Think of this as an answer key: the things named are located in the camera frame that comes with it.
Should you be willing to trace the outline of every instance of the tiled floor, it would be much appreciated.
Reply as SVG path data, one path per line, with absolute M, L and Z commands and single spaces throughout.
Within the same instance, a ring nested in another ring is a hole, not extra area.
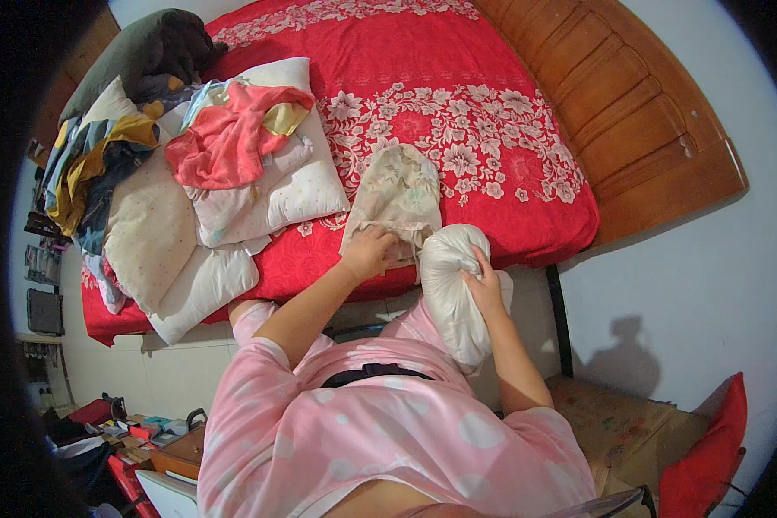
M 553 311 L 542 269 L 511 267 L 515 281 L 512 315 L 524 345 L 544 377 L 560 372 Z M 238 349 L 230 326 L 197 326 L 182 343 L 168 347 L 155 333 L 117 337 L 110 349 L 89 338 L 83 323 L 80 256 L 74 247 L 63 257 L 63 354 L 75 403 L 102 392 L 123 396 L 129 413 L 184 418 L 193 409 L 209 411 L 218 381 Z M 382 323 L 417 300 L 419 290 L 401 297 L 343 305 L 330 322 L 335 329 Z M 478 399 L 499 408 L 491 358 L 470 380 Z

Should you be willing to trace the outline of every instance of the white cushion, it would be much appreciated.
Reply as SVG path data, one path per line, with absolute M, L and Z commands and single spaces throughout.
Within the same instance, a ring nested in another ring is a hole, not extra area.
M 138 111 L 133 101 L 126 97 L 121 76 L 118 76 L 95 99 L 92 108 L 83 116 L 78 131 L 93 121 L 117 120 L 124 117 L 124 115 L 141 115 L 145 117 L 144 114 Z
M 259 86 L 295 86 L 307 92 L 309 84 L 307 57 L 291 57 L 247 69 L 242 77 Z M 275 185 L 263 185 L 267 191 L 250 211 L 243 224 L 231 224 L 221 237 L 221 243 L 236 243 L 269 234 L 291 223 L 313 220 L 337 212 L 347 212 L 351 203 L 345 197 L 337 175 L 332 151 L 322 131 L 320 114 L 316 107 L 297 128 L 314 144 L 311 158 L 299 169 L 286 175 Z M 265 177 L 260 180 L 265 184 Z
M 179 131 L 181 130 L 181 119 L 184 119 L 184 114 L 187 113 L 187 109 L 189 107 L 190 102 L 185 101 L 181 104 L 178 104 L 176 108 L 162 115 L 162 117 L 156 121 L 159 128 L 162 128 L 164 131 L 166 131 L 170 135 L 171 139 L 178 137 Z
M 265 236 L 214 249 L 197 246 L 158 310 L 147 314 L 155 332 L 175 345 L 208 315 L 256 286 L 259 271 L 251 256 L 269 242 Z
M 429 314 L 452 358 L 466 375 L 477 374 L 484 358 L 492 352 L 486 323 L 461 276 L 462 269 L 478 277 L 481 275 L 470 244 L 489 257 L 490 243 L 478 227 L 449 224 L 426 239 L 420 257 L 420 284 Z M 503 270 L 496 270 L 496 273 L 509 313 L 514 287 L 512 278 Z
M 118 280 L 149 313 L 158 309 L 195 247 L 193 204 L 173 177 L 162 144 L 115 187 L 104 253 Z

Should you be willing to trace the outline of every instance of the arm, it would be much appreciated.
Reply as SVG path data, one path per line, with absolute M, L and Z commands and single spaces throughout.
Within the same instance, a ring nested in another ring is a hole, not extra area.
M 466 271 L 461 274 L 489 329 L 504 414 L 538 406 L 552 409 L 553 399 L 549 395 L 547 385 L 544 384 L 541 374 L 529 359 L 512 318 L 506 313 L 504 301 L 500 295 L 498 275 L 483 252 L 475 245 L 472 245 L 472 249 L 480 263 L 483 279 L 479 281 Z
M 386 250 L 397 240 L 383 227 L 370 226 L 356 234 L 339 263 L 276 311 L 253 336 L 276 342 L 293 369 L 351 292 L 390 266 Z

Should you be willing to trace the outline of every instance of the white wall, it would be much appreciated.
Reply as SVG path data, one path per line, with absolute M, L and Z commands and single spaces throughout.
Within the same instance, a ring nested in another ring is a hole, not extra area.
M 219 16 L 253 1 L 255 0 L 107 0 L 107 4 L 118 26 L 123 29 L 135 20 L 167 7 L 190 11 L 205 23 L 210 23 Z
M 53 288 L 47 284 L 38 284 L 25 279 L 26 266 L 25 247 L 41 245 L 41 236 L 24 232 L 23 227 L 31 210 L 35 197 L 35 170 L 37 166 L 28 158 L 21 163 L 20 175 L 17 179 L 15 204 L 11 208 L 11 230 L 9 234 L 9 289 L 11 303 L 11 326 L 15 332 L 28 333 L 29 317 L 26 311 L 26 290 L 30 287 L 42 292 L 51 293 Z
M 719 4 L 622 3 L 694 77 L 751 189 L 674 230 L 564 265 L 576 374 L 694 410 L 742 370 L 748 453 L 734 483 L 748 490 L 777 445 L 777 90 Z

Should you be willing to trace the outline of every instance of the hand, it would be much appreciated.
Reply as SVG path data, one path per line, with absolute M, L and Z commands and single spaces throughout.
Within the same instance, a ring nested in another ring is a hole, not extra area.
M 396 234 L 382 226 L 371 225 L 354 235 L 340 259 L 340 265 L 362 283 L 367 278 L 383 274 L 394 261 L 386 258 L 386 252 L 398 243 Z
M 504 299 L 500 295 L 500 278 L 492 269 L 492 265 L 486 260 L 484 253 L 474 244 L 471 245 L 472 252 L 475 253 L 475 258 L 480 264 L 480 271 L 483 273 L 483 278 L 479 281 L 475 275 L 470 274 L 466 270 L 461 270 L 463 276 L 463 282 L 469 287 L 469 291 L 472 292 L 472 299 L 475 300 L 475 305 L 480 311 L 480 315 L 484 317 L 484 320 L 489 320 L 493 316 L 507 316 L 506 307 L 504 307 Z

